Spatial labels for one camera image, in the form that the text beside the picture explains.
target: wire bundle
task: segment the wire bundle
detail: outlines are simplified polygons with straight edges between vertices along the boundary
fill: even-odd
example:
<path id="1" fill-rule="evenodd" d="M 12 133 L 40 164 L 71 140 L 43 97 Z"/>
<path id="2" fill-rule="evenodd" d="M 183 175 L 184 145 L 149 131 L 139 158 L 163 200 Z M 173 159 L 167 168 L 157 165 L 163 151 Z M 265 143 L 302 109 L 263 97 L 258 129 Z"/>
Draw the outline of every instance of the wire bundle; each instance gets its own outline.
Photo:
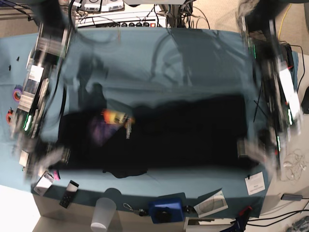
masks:
<path id="1" fill-rule="evenodd" d="M 17 3 L 14 3 L 14 2 L 8 1 L 8 0 L 0 0 L 0 2 L 1 2 L 2 4 L 6 5 L 6 6 L 8 6 L 8 7 L 11 7 L 11 8 L 13 8 L 13 9 L 19 11 L 20 13 L 26 15 L 26 16 L 28 17 L 28 21 L 34 20 L 34 18 L 33 18 L 31 15 L 29 15 L 27 12 L 25 12 L 24 10 L 22 10 L 22 9 L 20 9 L 20 8 L 16 8 L 16 6 L 19 6 L 19 7 L 21 7 L 21 8 L 26 9 L 26 10 L 31 10 L 31 8 L 28 7 L 27 5 L 24 5 L 24 4 L 17 4 Z"/>
<path id="2" fill-rule="evenodd" d="M 286 156 L 284 159 L 287 171 L 286 177 L 291 181 L 298 181 L 302 172 L 306 169 L 306 157 L 302 154 L 300 149 L 296 149 L 293 153 Z"/>
<path id="3" fill-rule="evenodd" d="M 210 25 L 209 25 L 209 22 L 208 22 L 208 19 L 207 17 L 205 16 L 205 14 L 197 7 L 193 6 L 193 2 L 196 1 L 196 0 L 189 0 L 187 2 L 185 2 L 180 8 L 179 8 L 179 15 L 180 15 L 180 22 L 179 24 L 181 24 L 181 20 L 183 20 L 185 23 L 188 24 L 188 28 L 194 28 L 194 26 L 196 27 L 197 29 L 197 24 L 199 22 L 200 19 L 204 19 L 207 24 L 208 24 L 208 29 L 210 29 Z M 203 14 L 203 17 L 201 16 L 197 16 L 197 15 L 194 15 L 193 14 L 193 9 L 197 9 L 199 10 L 202 14 Z M 194 25 L 194 21 L 191 19 L 191 17 L 194 17 L 194 18 L 197 18 L 197 22 L 196 24 Z"/>
<path id="4" fill-rule="evenodd" d="M 291 216 L 294 216 L 294 215 L 296 215 L 296 214 L 298 214 L 298 213 L 301 213 L 301 212 L 308 212 L 308 211 L 309 211 L 308 209 L 303 209 L 303 210 L 292 211 L 292 212 L 289 212 L 289 213 L 286 213 L 286 214 L 282 214 L 282 215 L 279 215 L 279 216 L 276 216 L 276 217 L 272 217 L 272 218 L 269 217 L 269 218 L 261 218 L 261 219 L 252 219 L 252 220 L 248 220 L 248 221 L 272 220 L 272 219 L 277 219 L 277 218 L 280 218 L 280 217 L 283 217 L 283 216 L 288 215 L 288 216 L 286 216 L 286 217 L 284 217 L 284 218 L 282 218 L 282 219 L 280 219 L 280 220 L 278 220 L 278 221 L 272 222 L 272 223 L 267 224 L 267 225 L 255 225 L 255 224 L 247 224 L 247 225 L 248 225 L 248 226 L 257 226 L 257 227 L 267 227 L 267 226 L 274 225 L 274 224 L 276 224 L 276 223 L 278 223 L 278 222 L 281 222 L 281 221 L 283 221 L 283 220 L 285 220 L 285 219 L 287 219 L 287 218 L 289 218 L 289 217 L 291 217 Z"/>

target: blue cloth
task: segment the blue cloth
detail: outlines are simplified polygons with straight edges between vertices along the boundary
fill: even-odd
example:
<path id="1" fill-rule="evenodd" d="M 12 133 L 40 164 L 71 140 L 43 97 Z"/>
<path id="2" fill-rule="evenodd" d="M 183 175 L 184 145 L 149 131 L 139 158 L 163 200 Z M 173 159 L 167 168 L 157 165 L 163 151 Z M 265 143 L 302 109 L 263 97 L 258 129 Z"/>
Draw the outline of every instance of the blue cloth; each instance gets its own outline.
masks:
<path id="1" fill-rule="evenodd" d="M 109 108 L 127 113 L 141 103 L 157 106 L 173 100 L 194 101 L 219 94 L 241 93 L 246 102 L 248 137 L 253 139 L 267 123 L 258 110 L 253 124 L 256 107 L 253 101 L 258 98 L 259 87 L 253 82 L 252 61 L 237 33 L 118 28 L 85 29 L 83 34 L 109 42 L 90 43 L 80 37 L 73 38 L 58 92 L 42 130 L 45 140 L 57 140 L 58 122 L 54 120 L 59 113 L 64 82 L 68 85 L 65 113 L 96 107 L 98 99 L 93 98 L 91 104 L 86 102 L 98 89 Z M 31 191 L 31 187 L 23 179 L 19 158 L 12 156 L 14 141 L 9 138 L 5 115 L 10 107 L 17 107 L 12 90 L 16 84 L 23 84 L 27 58 L 36 38 L 37 34 L 30 34 L 0 39 L 0 184 L 25 191 Z M 258 71 L 256 76 L 260 83 Z M 82 95 L 78 95 L 80 85 L 85 85 Z M 244 179 L 258 172 L 264 174 L 266 189 L 248 196 Z M 164 195 L 174 197 L 174 194 L 182 197 L 183 204 L 195 205 L 205 200 L 208 193 L 222 189 L 229 208 L 212 215 L 218 218 L 234 218 L 248 205 L 253 207 L 252 216 L 259 216 L 269 186 L 262 165 L 249 173 L 219 167 L 186 168 L 150 170 L 142 176 L 125 179 L 116 179 L 98 170 L 61 172 L 61 180 L 54 182 L 45 196 L 60 200 L 70 180 L 80 185 L 75 203 L 94 206 L 98 198 L 105 196 L 116 202 L 118 210 L 126 210 L 123 203 L 133 208 L 147 208 L 149 201 Z"/>

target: orange object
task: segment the orange object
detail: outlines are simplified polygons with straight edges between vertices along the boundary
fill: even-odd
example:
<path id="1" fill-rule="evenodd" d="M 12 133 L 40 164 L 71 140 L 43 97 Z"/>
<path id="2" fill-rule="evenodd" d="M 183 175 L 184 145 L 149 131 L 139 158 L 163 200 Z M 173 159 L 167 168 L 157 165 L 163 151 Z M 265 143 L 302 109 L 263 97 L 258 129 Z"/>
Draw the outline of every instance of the orange object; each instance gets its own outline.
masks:
<path id="1" fill-rule="evenodd" d="M 7 113 L 7 114 L 6 114 L 6 122 L 7 122 L 8 124 L 11 123 L 11 119 L 12 119 L 12 114 L 11 114 L 11 113 Z"/>
<path id="2" fill-rule="evenodd" d="M 126 115 L 125 113 L 113 111 L 113 110 L 102 110 L 101 115 L 104 121 L 108 124 L 123 124 L 126 121 L 134 123 L 134 119 Z"/>
<path id="3" fill-rule="evenodd" d="M 14 91 L 13 97 L 14 97 L 14 100 L 17 101 L 17 102 L 20 100 L 21 95 L 20 95 L 20 90 L 19 89 L 16 89 Z"/>

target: white card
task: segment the white card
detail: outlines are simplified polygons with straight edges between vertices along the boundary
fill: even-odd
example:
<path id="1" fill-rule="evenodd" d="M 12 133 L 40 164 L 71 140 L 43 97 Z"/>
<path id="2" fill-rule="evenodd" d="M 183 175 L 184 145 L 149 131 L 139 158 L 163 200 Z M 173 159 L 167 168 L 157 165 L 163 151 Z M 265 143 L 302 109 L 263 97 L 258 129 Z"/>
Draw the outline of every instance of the white card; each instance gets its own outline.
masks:
<path id="1" fill-rule="evenodd" d="M 265 190 L 265 183 L 262 172 L 250 176 L 250 179 L 245 178 L 245 181 L 249 196 Z"/>
<path id="2" fill-rule="evenodd" d="M 51 187 L 53 181 L 54 178 L 48 172 L 45 172 L 33 190 L 40 196 L 43 196 L 49 189 L 49 187 Z"/>
<path id="3" fill-rule="evenodd" d="M 199 218 L 220 212 L 227 208 L 228 205 L 222 191 L 217 192 L 203 202 L 194 206 Z"/>

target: white cup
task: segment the white cup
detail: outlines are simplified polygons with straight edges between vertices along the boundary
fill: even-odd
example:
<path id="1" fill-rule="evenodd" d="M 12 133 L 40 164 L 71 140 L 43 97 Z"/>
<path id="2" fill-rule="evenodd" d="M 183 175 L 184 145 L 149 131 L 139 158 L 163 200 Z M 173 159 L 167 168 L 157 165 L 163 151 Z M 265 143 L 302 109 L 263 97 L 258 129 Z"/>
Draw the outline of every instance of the white cup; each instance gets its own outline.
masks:
<path id="1" fill-rule="evenodd" d="M 92 216 L 91 230 L 106 232 L 116 211 L 116 204 L 111 199 L 100 198 Z"/>

